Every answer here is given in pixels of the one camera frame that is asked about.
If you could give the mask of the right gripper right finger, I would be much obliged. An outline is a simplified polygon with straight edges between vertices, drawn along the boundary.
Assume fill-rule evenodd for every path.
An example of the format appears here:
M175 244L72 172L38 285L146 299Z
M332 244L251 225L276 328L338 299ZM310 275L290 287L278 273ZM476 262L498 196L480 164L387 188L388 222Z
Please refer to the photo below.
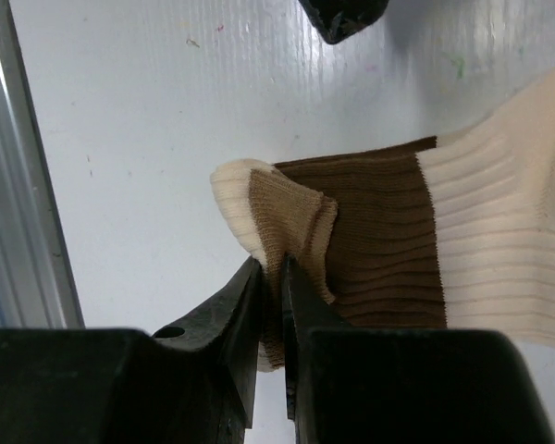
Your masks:
M288 257L288 415L301 443L551 443L522 355L472 329L355 327Z

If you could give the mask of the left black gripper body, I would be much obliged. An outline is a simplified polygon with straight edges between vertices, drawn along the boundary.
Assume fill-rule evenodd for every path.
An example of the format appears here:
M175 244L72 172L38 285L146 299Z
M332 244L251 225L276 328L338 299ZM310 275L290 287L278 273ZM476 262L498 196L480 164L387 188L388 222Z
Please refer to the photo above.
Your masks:
M300 0L299 4L323 40L335 45L376 23L389 0Z

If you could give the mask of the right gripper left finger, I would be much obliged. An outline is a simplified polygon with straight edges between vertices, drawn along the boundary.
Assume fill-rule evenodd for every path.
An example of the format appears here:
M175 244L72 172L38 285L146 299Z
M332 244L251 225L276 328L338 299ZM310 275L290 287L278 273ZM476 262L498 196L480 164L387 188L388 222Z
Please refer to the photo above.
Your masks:
M153 335L0 328L0 443L241 443L263 294L248 259Z

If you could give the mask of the cream brown sock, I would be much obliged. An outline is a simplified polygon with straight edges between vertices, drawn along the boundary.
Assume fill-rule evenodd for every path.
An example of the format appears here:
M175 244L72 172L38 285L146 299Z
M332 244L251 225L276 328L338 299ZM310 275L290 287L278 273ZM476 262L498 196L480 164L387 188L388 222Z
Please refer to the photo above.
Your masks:
M269 282L261 371L284 364L286 255L355 326L487 328L555 348L555 69L451 135L235 160L210 181Z

